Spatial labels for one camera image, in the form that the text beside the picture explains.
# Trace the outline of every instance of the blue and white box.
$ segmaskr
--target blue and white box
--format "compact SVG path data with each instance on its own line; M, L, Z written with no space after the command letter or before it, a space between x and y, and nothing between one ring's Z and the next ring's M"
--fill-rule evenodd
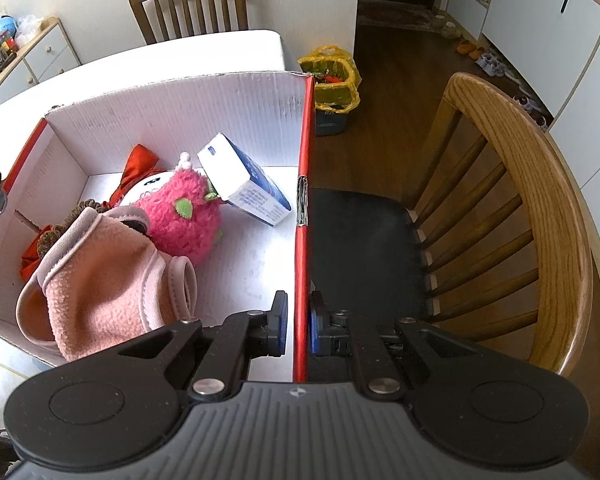
M198 159L222 200L271 226L291 213L278 186L223 134L217 134Z

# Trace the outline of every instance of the pink stuffed toy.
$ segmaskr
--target pink stuffed toy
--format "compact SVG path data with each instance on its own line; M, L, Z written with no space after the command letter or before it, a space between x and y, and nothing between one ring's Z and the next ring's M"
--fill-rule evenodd
M159 251L171 256L188 256L196 266L202 263L221 235L220 200L208 178L192 168L189 153L180 155L175 172L148 177L136 184L128 195L140 197L134 205L147 213L151 221L147 235Z

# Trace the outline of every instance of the white table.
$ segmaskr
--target white table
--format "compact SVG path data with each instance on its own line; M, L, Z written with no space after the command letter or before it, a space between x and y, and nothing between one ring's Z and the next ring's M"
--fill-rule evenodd
M6 177L36 124L52 106L176 77L284 69L282 40L270 30L183 38L87 63L0 105L0 172ZM0 427L8 395L23 378L44 367L0 339Z

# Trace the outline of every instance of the cardboard box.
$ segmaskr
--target cardboard box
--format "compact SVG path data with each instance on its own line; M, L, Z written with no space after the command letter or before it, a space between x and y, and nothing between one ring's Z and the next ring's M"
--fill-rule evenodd
M156 153L169 169L181 152L197 153L223 132L278 184L292 213L272 229L230 205L221 207L223 236L196 268L194 313L205 326L213 326L234 312L268 310L275 291L286 291L286 355L254 360L250 378L290 381L293 362L295 378L303 378L306 173L313 103L310 78L263 72L181 78L51 110L4 182L8 202L0 215L0 337L44 362L61 364L58 354L29 342L15 320L24 286L20 257L37 227L62 222L79 200L107 200L136 144ZM197 157L192 159L199 168Z
M291 204L276 183L223 134L217 134L198 159L222 200L270 226L291 213Z

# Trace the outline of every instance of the trash bin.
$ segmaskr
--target trash bin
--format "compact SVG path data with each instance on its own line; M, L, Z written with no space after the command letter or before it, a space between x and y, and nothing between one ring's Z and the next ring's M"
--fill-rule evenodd
M342 133L347 114L360 104L360 72L351 54L334 45L322 46L298 63L303 72L316 78L315 134Z

